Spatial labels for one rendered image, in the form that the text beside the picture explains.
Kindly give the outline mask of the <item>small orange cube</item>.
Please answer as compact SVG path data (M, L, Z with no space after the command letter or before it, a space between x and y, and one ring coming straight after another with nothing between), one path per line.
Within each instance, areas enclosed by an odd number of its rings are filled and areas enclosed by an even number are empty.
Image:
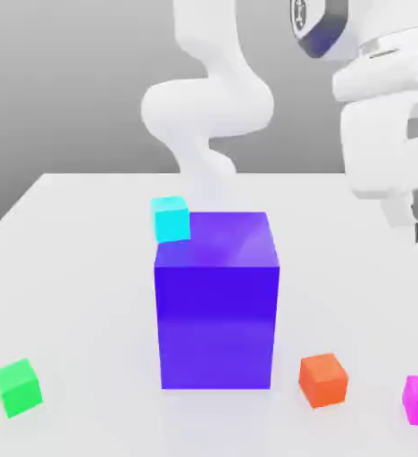
M314 409L343 403L348 375L334 353L302 358L298 384Z

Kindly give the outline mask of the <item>large blue box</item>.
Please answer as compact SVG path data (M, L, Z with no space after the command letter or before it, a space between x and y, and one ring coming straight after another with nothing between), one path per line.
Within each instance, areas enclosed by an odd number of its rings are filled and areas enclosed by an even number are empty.
M280 263L263 212L193 212L188 240L158 245L164 389L268 389Z

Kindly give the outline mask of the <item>small cyan cube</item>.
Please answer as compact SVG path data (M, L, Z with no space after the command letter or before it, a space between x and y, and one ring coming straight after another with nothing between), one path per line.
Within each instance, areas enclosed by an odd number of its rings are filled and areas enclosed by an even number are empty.
M156 197L150 206L157 243L190 239L190 212L182 196Z

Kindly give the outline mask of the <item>small green cube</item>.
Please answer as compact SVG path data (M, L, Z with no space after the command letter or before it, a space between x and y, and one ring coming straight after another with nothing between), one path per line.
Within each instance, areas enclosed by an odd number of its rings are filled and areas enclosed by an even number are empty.
M28 359L0 368L0 399L8 419L43 402L38 376Z

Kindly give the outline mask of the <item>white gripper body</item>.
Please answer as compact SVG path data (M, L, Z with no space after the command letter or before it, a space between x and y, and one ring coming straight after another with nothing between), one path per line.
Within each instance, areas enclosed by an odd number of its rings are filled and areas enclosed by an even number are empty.
M418 188L418 98L372 98L347 104L340 116L345 173L360 198L382 199Z

